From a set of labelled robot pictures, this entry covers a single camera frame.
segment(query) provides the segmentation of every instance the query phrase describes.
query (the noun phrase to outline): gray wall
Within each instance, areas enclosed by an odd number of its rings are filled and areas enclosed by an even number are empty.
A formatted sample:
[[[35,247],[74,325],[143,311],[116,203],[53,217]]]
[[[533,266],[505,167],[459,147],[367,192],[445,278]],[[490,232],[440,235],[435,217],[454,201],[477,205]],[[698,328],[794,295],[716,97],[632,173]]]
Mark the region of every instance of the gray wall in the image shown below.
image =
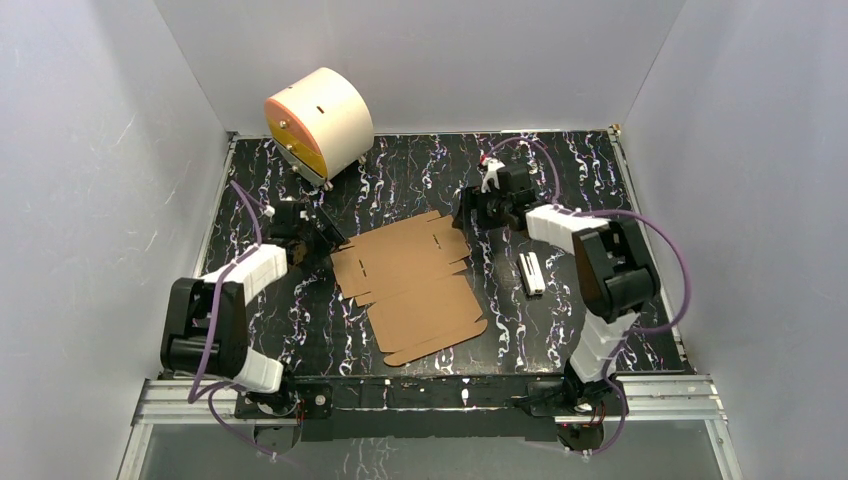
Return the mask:
[[[624,125],[692,266],[687,351],[757,479],[848,468],[848,5],[807,3],[690,0]]]
[[[114,478],[224,129],[151,1],[17,0],[0,131],[0,476]]]
[[[378,132],[603,128],[624,121],[684,0],[156,0],[221,123],[317,67]]]

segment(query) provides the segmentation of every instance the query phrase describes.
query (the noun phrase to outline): black table surface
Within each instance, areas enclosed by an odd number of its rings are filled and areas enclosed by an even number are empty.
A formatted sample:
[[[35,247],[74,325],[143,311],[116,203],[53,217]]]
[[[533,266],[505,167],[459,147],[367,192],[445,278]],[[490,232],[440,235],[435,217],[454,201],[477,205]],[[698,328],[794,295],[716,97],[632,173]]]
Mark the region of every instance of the black table surface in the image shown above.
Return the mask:
[[[503,162],[525,162],[543,198],[584,210],[630,209],[630,201],[605,131],[522,134],[538,139],[557,172],[526,144],[504,147]],[[286,197],[320,204],[341,232],[354,236],[392,222],[438,210],[453,212],[469,179],[479,178],[482,153],[509,134],[380,136],[365,165],[354,163],[332,179],[325,192],[291,172],[270,138],[237,139],[231,147],[229,178],[263,202]],[[377,348],[366,308],[343,299],[327,260],[308,270],[293,269],[248,307],[253,348],[288,362],[299,376],[503,375],[561,372],[577,346],[586,309],[572,257],[508,229],[471,232],[465,275],[489,324],[479,337],[416,360],[389,367]],[[247,212],[231,188],[218,207],[203,271],[213,271],[254,241]],[[541,298],[524,295],[516,268],[519,253],[536,252],[547,280]],[[656,298],[642,325],[668,321]],[[683,364],[670,333],[631,335],[619,371],[680,371]]]

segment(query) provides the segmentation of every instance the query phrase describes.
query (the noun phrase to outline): cardboard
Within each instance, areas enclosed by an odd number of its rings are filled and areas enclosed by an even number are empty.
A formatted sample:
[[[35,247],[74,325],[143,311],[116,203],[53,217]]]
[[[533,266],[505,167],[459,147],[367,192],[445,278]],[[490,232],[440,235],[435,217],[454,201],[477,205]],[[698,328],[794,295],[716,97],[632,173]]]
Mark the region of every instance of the cardboard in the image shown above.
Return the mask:
[[[426,357],[427,355],[438,352],[443,348],[456,345],[457,343],[464,342],[470,338],[481,335],[486,331],[488,323],[489,322],[487,322],[486,319],[481,318],[470,325],[460,327],[453,332],[442,335],[441,337],[428,340],[424,343],[419,343],[408,350],[389,355],[383,359],[383,361],[390,367],[402,367],[404,364],[413,360]]]
[[[342,295],[365,306],[465,270],[471,252],[451,220],[429,212],[351,238],[331,255]]]
[[[368,319],[384,353],[394,353],[439,337],[483,315],[462,275],[433,280],[368,309]]]
[[[331,255],[345,298],[369,305],[368,317],[388,365],[480,335],[486,321],[461,272],[471,254],[450,216],[428,212],[351,238]]]

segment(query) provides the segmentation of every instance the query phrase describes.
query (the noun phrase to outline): purple cable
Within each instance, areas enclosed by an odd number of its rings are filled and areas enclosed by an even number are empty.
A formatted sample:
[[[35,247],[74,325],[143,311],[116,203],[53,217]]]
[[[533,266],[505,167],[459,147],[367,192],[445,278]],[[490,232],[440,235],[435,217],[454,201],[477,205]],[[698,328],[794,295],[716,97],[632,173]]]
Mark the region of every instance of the purple cable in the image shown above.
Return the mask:
[[[247,192],[245,192],[244,189],[241,188],[241,185],[236,183],[235,180],[230,180],[230,185],[232,185],[233,189],[235,189],[236,193],[238,194],[239,198],[241,199],[241,203],[244,204],[245,208],[247,208],[247,213],[250,215],[250,221],[253,222],[253,233],[256,235],[256,244],[262,245],[262,231],[259,228],[259,219],[256,218],[256,212],[254,212],[253,209],[250,208],[250,205],[249,205],[250,200],[248,200],[248,198],[253,198],[253,197],[248,195]],[[259,203],[259,201],[256,200],[256,199],[253,199],[253,201],[256,202],[257,204],[261,205]]]
[[[235,182],[235,180],[230,180],[230,185],[236,191],[236,194],[241,198],[242,203],[245,208],[247,208],[247,212],[250,214],[250,220],[253,222],[253,231],[256,234],[256,245],[262,245],[262,232],[259,228],[259,219],[256,218],[256,213],[253,211],[253,208],[248,204],[247,198],[250,196],[241,188],[241,185]],[[203,375],[206,374],[206,367],[209,365],[209,357],[212,353],[212,344],[215,342],[215,330],[218,328],[218,311],[221,309],[221,290],[224,287],[224,280],[227,278],[227,275],[236,268],[236,265],[243,262],[247,257],[253,255],[257,251],[257,246],[250,247],[246,252],[244,252],[240,257],[236,259],[235,262],[227,265],[227,268],[221,272],[221,275],[218,276],[218,280],[215,282],[215,291],[212,294],[212,311],[210,312],[209,317],[209,329],[206,332],[206,343],[203,346],[203,353],[200,355],[200,364],[197,366],[197,373],[194,375],[194,380],[191,383],[191,389],[188,392],[188,403],[194,403],[200,398],[200,394],[197,393],[197,389],[200,388],[200,380],[203,379]]]
[[[217,410],[215,410],[214,396],[215,396],[216,392],[218,392],[219,390],[223,390],[224,388],[227,388],[227,387],[230,387],[233,390],[236,390],[236,391],[239,391],[239,392],[243,391],[241,386],[236,385],[236,384],[231,383],[231,382],[215,382],[211,385],[208,385],[206,388],[204,388],[203,392],[201,393],[201,395],[203,395],[203,393],[205,393],[207,391],[209,392],[209,397],[206,399],[206,403],[209,405],[209,412],[212,414],[212,418],[214,418],[215,421],[218,422],[219,425],[224,427],[224,429],[226,429],[228,432],[230,432],[231,434],[238,437],[238,439],[241,440],[242,442],[250,445],[251,447],[259,450],[262,453],[264,453],[265,455],[268,455],[269,457],[271,457],[271,460],[276,460],[278,458],[281,458],[284,462],[286,462],[289,465],[297,468],[301,472],[307,473],[307,477],[309,477],[310,476],[310,475],[308,475],[309,472],[307,472],[306,469],[303,468],[303,466],[301,466],[299,463],[297,463],[294,460],[291,460],[289,458],[286,458],[285,455],[278,454],[274,450],[271,450],[270,448],[268,448],[264,445],[260,445],[258,442],[256,442],[252,438],[248,437],[244,433],[238,431],[235,427],[233,427],[229,423],[225,422],[224,419],[221,418],[221,415],[218,413]]]
[[[674,241],[671,240],[671,238],[669,238],[668,234],[665,233],[664,230],[662,230],[660,227],[658,227],[651,220],[648,220],[644,216],[642,216],[642,215],[640,215],[636,212],[631,212],[629,210],[595,210],[595,211],[591,211],[591,212],[578,212],[578,213],[575,213],[575,215],[580,216],[580,217],[622,216],[622,217],[635,218],[636,220],[639,220],[640,222],[649,226],[660,237],[662,237],[663,240],[665,240],[665,242],[668,244],[668,246],[674,252],[674,255],[677,257],[677,261],[680,264],[680,271],[683,273],[683,301],[680,304],[680,309],[674,315],[674,318],[669,323],[667,323],[665,325],[661,325],[659,327],[653,327],[653,328],[632,327],[632,328],[628,329],[626,332],[624,332],[624,335],[622,336],[621,341],[618,342],[618,345],[612,351],[612,354],[610,355],[610,357],[607,359],[606,362],[604,362],[604,366],[601,367],[601,371],[604,372],[604,381],[607,383],[607,385],[610,386],[610,388],[612,388],[612,390],[613,390],[613,392],[615,392],[616,396],[618,396],[618,398],[621,399],[621,420],[618,422],[618,427],[616,427],[615,432],[613,433],[612,437],[610,437],[609,441],[607,441],[607,443],[605,443],[604,445],[601,445],[600,447],[598,447],[595,450],[592,450],[590,452],[592,455],[596,455],[598,453],[603,453],[604,451],[606,451],[607,449],[612,447],[612,445],[618,440],[618,437],[621,436],[621,432],[624,431],[624,419],[626,418],[626,414],[627,414],[627,397],[624,395],[624,392],[621,390],[621,388],[619,388],[619,386],[616,385],[615,382],[613,382],[612,380],[609,379],[609,375],[607,374],[607,372],[609,372],[610,365],[612,365],[612,362],[615,361],[615,359],[618,357],[618,354],[621,353],[621,351],[624,349],[624,345],[627,341],[627,337],[631,333],[642,333],[642,334],[647,334],[647,335],[653,335],[653,334],[656,334],[656,333],[662,333],[662,332],[669,331],[675,325],[680,323],[680,320],[683,319],[683,316],[686,315],[686,312],[689,310],[689,302],[692,298],[692,282],[691,282],[691,278],[689,276],[689,265],[686,263],[686,259],[683,258],[683,254],[680,252],[680,248],[677,246],[676,243],[674,243]]]
[[[251,196],[249,193],[247,193],[247,190],[245,190],[244,187],[242,187],[238,183],[236,183],[236,186],[238,187],[239,190],[242,191],[242,193],[244,193],[245,197],[247,197],[247,199],[250,201],[250,203],[256,205],[259,208],[259,211],[265,210],[265,207],[267,207],[267,205],[263,205],[262,202],[260,202],[259,200],[257,200],[253,196]]]
[[[227,265],[227,268],[221,272],[221,275],[218,276],[218,280],[215,282],[215,291],[212,294],[212,312],[209,316],[209,329],[206,332],[206,343],[203,345],[200,364],[197,366],[197,373],[194,375],[194,380],[191,382],[191,389],[188,391],[188,403],[196,402],[203,395],[203,392],[198,393],[197,389],[200,387],[200,380],[206,374],[206,367],[209,365],[209,356],[212,353],[212,344],[215,342],[215,330],[218,328],[218,311],[221,309],[221,290],[224,288],[224,279],[236,268],[236,265],[243,262],[256,251],[256,246],[250,247],[235,262]]]
[[[551,170],[553,170],[554,173],[554,196],[551,198],[551,203],[559,203],[559,172],[556,169],[556,165],[554,165],[554,159],[551,158],[551,154],[548,153],[548,149],[546,149],[545,146],[542,145],[538,140],[527,137],[509,137],[506,140],[501,140],[500,142],[498,142],[494,147],[492,147],[491,150],[489,150],[489,153],[484,155],[483,158],[491,157],[495,153],[495,151],[510,142],[527,142],[530,145],[533,145],[534,147],[538,148],[542,151],[542,153],[545,154],[545,158],[548,159],[548,165],[551,166]]]

